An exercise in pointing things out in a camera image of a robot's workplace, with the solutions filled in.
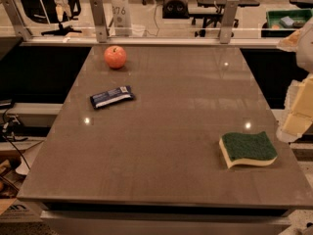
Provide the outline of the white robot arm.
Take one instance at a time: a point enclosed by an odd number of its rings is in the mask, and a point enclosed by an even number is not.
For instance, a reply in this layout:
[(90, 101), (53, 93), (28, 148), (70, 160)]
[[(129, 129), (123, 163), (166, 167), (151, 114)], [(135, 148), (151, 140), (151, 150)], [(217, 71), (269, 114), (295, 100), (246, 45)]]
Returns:
[(296, 64), (308, 72), (302, 81), (291, 82), (279, 119), (276, 135), (289, 143), (300, 138), (313, 124), (313, 20), (283, 38), (277, 48), (294, 52)]

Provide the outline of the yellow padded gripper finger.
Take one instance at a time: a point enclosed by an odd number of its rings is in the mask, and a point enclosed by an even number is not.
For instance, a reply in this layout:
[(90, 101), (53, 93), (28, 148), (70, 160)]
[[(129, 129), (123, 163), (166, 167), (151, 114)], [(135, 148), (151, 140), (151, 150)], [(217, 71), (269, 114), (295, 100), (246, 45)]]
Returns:
[(313, 75), (293, 80), (288, 88), (276, 135), (282, 142), (294, 142), (313, 123)]

